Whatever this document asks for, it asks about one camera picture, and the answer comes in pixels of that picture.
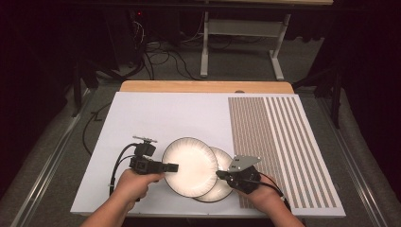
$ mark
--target finger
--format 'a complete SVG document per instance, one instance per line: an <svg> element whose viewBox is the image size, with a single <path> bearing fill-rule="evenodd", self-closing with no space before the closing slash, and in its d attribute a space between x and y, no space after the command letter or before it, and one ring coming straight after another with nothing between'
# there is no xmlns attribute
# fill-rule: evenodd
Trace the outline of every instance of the finger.
<svg viewBox="0 0 401 227"><path fill-rule="evenodd" d="M147 195L147 193L145 192L145 193L142 194L139 198L140 198L140 199L143 199L146 195Z"/></svg>
<svg viewBox="0 0 401 227"><path fill-rule="evenodd" d="M162 180L165 177L165 173L153 173L146 176L149 183L154 183Z"/></svg>

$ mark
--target paper plate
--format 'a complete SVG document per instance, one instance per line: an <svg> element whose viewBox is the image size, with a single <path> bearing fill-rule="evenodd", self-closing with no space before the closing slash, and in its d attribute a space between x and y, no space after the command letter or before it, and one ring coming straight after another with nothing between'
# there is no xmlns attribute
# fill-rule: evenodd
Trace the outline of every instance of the paper plate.
<svg viewBox="0 0 401 227"><path fill-rule="evenodd" d="M233 161L230 155L219 148L212 148L210 149L215 153L216 158L218 159L218 170L227 171L227 168L230 166L230 163ZM194 198L197 201L204 201L204 202L214 202L214 201L221 201L222 199L226 198L230 193L233 191L226 181L221 180L218 178L215 186L203 196Z"/></svg>
<svg viewBox="0 0 401 227"><path fill-rule="evenodd" d="M215 153L201 140L181 138L171 143L163 163L178 164L178 172L166 173L168 185L185 197L199 197L209 192L218 176L218 160Z"/></svg>

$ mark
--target cable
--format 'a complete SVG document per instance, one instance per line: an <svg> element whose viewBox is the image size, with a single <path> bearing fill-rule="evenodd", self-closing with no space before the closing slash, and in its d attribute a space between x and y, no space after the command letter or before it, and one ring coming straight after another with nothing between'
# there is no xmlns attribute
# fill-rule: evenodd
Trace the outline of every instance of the cable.
<svg viewBox="0 0 401 227"><path fill-rule="evenodd" d="M88 146L86 145L85 142L85 134L86 134L86 130L88 129L89 123L91 123L92 119L95 119L95 121L101 121L101 119L97 118L99 113L105 109L106 107L110 106L112 104L112 102L107 103L106 105L102 106L100 109L98 109L95 112L91 112L92 116L91 118L89 118L88 122L86 123L85 127L83 128L82 131L82 144L85 147L86 152L89 154L89 156L92 156L92 152L88 149Z"/></svg>
<svg viewBox="0 0 401 227"><path fill-rule="evenodd" d="M291 211L291 207L289 205L289 202L288 202L287 198L284 196L284 193L281 191L280 187L270 177L268 177L267 175L265 175L265 174L263 174L261 172L259 172L259 173L262 174L263 176L267 177L269 180L271 180L274 185L271 185L269 183L258 182L258 181L246 180L246 179L242 179L240 181L246 182L246 183L256 183L256 184L259 184L259 185L263 185L263 186L272 188L274 191L277 192L278 196L283 201L283 203L287 207L287 209L289 211Z"/></svg>
<svg viewBox="0 0 401 227"><path fill-rule="evenodd" d="M185 69L186 73L188 74L188 76L193 79L193 80L202 80L202 79L197 79L194 78L191 73L188 71L188 68L186 67L186 62L183 60L183 57L175 50L170 50L171 52L175 53L176 55L178 55L178 57L180 58L180 60L183 62L183 68Z"/></svg>
<svg viewBox="0 0 401 227"><path fill-rule="evenodd" d="M147 59L148 59L148 61L149 61L149 64L150 64L151 73L149 72L147 66L145 65L145 67L146 67L146 69L147 69L147 71L148 71L148 73L149 73L149 79L150 79L150 80L154 80L153 65L152 65L152 63L151 63L151 61L150 61L150 57L149 57L149 55L148 55L148 53L147 53L146 51L145 51L145 56L147 57Z"/></svg>
<svg viewBox="0 0 401 227"><path fill-rule="evenodd" d="M135 144L135 143L133 143L133 144L128 144L128 145L127 145L126 147L124 147L123 150L121 151L120 155L119 155L118 158L117 158L117 161L115 161L115 165L114 165L114 169L113 169L113 174L112 174L112 177L110 178L110 184L109 184L109 187L110 187L110 196L111 196L112 193L114 192L115 172L117 171L118 166L120 166L120 164L121 164L121 162L122 162L122 160L120 161L121 157L124 155L125 151L127 151L128 148L130 148L130 147L136 147L136 146L137 146L137 144Z"/></svg>

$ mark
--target power cord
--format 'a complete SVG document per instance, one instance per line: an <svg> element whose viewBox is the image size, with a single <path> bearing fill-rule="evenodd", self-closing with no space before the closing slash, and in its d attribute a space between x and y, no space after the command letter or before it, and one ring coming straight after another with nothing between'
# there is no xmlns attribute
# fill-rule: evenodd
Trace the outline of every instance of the power cord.
<svg viewBox="0 0 401 227"><path fill-rule="evenodd" d="M107 103L106 105L102 106L100 109L98 109L95 112L91 112L92 116L91 118L89 118L88 122L86 122L85 127L83 128L82 131L82 144L85 147L86 152L89 154L89 156L92 156L92 152L89 150L88 146L86 145L86 141L85 141L85 134L86 134L86 130L88 129L89 124L92 122L92 120L94 121L102 121L102 119L98 118L98 115L100 114L100 112L102 110L104 110L106 107L110 106L112 104L112 102Z"/></svg>
<svg viewBox="0 0 401 227"><path fill-rule="evenodd" d="M130 147L136 147L138 144L128 144L126 147L123 148L123 150L121 151L120 155L117 158L117 161L115 161L115 165L114 165L114 169L113 169L113 173L112 173L112 177L110 178L110 195L112 195L112 193L114 192L114 184L115 184L115 172L117 171L118 167L120 166L120 164L122 163L122 161L124 161L126 158L132 157L128 156L125 157L124 159L121 160L121 157L124 155L125 151L127 151L127 149L129 149Z"/></svg>

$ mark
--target wire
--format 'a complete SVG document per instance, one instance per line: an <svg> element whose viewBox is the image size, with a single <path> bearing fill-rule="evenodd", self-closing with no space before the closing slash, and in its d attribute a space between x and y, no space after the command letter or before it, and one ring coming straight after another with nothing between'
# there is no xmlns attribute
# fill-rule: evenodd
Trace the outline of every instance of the wire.
<svg viewBox="0 0 401 227"><path fill-rule="evenodd" d="M153 65L152 65L152 63L151 63L151 61L150 61L150 57L149 57L149 55L148 55L148 53L147 53L146 51L145 51L145 56L147 57L148 62L149 62L149 64L150 64L151 73L149 72L147 66L145 65L145 67L146 67L146 69L147 69L147 71L148 71L148 73L149 73L149 79L150 79L150 80L154 80Z"/></svg>
<svg viewBox="0 0 401 227"><path fill-rule="evenodd" d="M85 142L85 134L86 134L86 130L88 129L89 123L92 122L93 119L95 119L94 121L101 121L101 119L97 118L99 113L105 109L106 107L110 106L112 104L112 102L107 103L106 105L102 106L100 109L98 109L95 112L91 112L92 116L91 118L89 118L88 122L86 122L85 127L83 128L82 131L82 144L85 147L86 152L89 154L89 156L92 156L92 152L89 150L88 146L86 145Z"/></svg>
<svg viewBox="0 0 401 227"><path fill-rule="evenodd" d="M283 203L284 203L284 205L287 207L287 209L288 209L289 211L291 211L291 207L290 207L290 205L289 205L289 202L288 202L287 198L284 196L283 191L282 191L282 190L280 189L280 187L274 182L274 180L273 180L272 178L268 177L268 176L267 176L266 174L264 174L264 173L259 172L259 174L262 174L263 176L267 177L269 180L271 180L271 182L272 182L274 185L271 185L271 184L269 184L269 183L258 182L258 181L246 180L246 179L242 179L242 180L240 180L240 181L242 181L242 182L247 182L247 183L256 183L256 184L259 184L259 185L263 185L263 186L272 188L274 191L277 192L277 194L279 195L279 197L281 198L281 200L283 201Z"/></svg>
<svg viewBox="0 0 401 227"><path fill-rule="evenodd" d="M115 165L114 165L112 177L110 178L110 185L109 185L109 187L110 187L110 196L111 196L112 193L114 192L115 172L117 171L118 166L120 166L120 164L121 164L121 162L122 162L121 157L124 155L125 151L127 151L128 148L130 148L130 147L136 147L137 145L138 145L138 144L135 144L135 143L133 143L133 144L128 144L126 147L123 148L123 150L121 150L121 153L120 153L120 155L119 155L118 158L117 158L117 161L115 161Z"/></svg>
<svg viewBox="0 0 401 227"><path fill-rule="evenodd" d="M181 41L182 44L188 43L188 42L191 42L191 41L197 40L198 38L203 37L203 35L200 35L200 36L197 37L197 35L198 35L198 34L200 33L200 31L201 31L201 26L202 26L202 24L203 24L203 20L204 20L204 13L201 15L201 18L200 18L200 25L199 25L198 30L197 30L197 32L195 33L195 35L194 35L192 38L188 39L188 40Z"/></svg>

